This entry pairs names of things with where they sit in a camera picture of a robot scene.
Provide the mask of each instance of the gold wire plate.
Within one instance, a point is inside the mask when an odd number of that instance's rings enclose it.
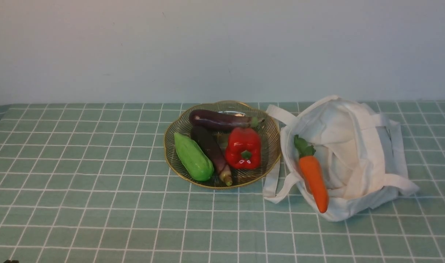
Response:
[[[190,135],[193,125],[189,121],[189,115],[193,110],[197,109],[212,110],[231,115],[248,115],[250,117],[256,116],[258,118],[264,118],[265,121],[254,129],[260,135],[262,142],[260,166],[254,170],[236,170],[231,168],[233,180],[233,184],[231,186],[226,186],[221,180],[219,180],[219,177],[216,174],[214,174],[210,180],[205,182],[194,180],[177,156],[177,152],[175,151],[174,133],[178,132],[185,136]],[[213,135],[224,153],[227,146],[229,133],[218,131],[214,132]],[[244,103],[225,100],[217,103],[201,104],[184,112],[178,120],[174,121],[169,128],[167,128],[164,134],[164,151],[166,162],[169,164],[170,168],[172,168],[175,173],[180,175],[181,178],[184,178],[193,184],[205,188],[220,190],[240,187],[256,182],[257,180],[266,176],[281,158],[279,128],[276,126],[274,120],[266,114],[266,112],[256,108],[251,108]]]

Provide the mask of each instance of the eggplant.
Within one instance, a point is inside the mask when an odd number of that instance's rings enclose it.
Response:
[[[229,115],[212,110],[194,110],[190,113],[189,121],[194,126],[199,125],[210,130],[229,132],[236,127],[255,128],[264,122],[264,119]]]
[[[219,179],[223,181],[225,185],[231,186],[232,172],[230,171],[229,164],[226,162],[221,148],[211,133],[202,126],[194,126],[190,132],[190,137],[200,146],[209,160],[211,160]]]

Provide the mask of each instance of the white canvas bag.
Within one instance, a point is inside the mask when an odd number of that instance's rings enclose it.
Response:
[[[276,195],[277,163],[266,177],[266,200],[278,203],[296,185],[320,216],[341,221],[393,200],[398,193],[409,196],[418,191],[418,186],[408,179],[400,124],[366,104],[334,95],[319,100],[297,117],[274,105],[266,112],[286,125],[281,129],[281,150],[290,172]],[[326,213],[319,213],[300,175],[299,154],[294,147],[296,134],[316,149],[314,156],[321,164],[329,194]]]

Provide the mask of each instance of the white wall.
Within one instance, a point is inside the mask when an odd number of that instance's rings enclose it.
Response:
[[[330,94],[445,99],[445,0],[0,0],[0,104]]]

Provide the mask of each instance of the carrot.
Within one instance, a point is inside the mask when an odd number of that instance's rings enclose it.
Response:
[[[313,195],[318,211],[325,213],[328,209],[329,197],[320,163],[314,156],[316,150],[313,145],[309,146],[307,141],[300,138],[299,135],[294,137],[294,145],[299,151],[299,168],[304,175],[307,190]]]

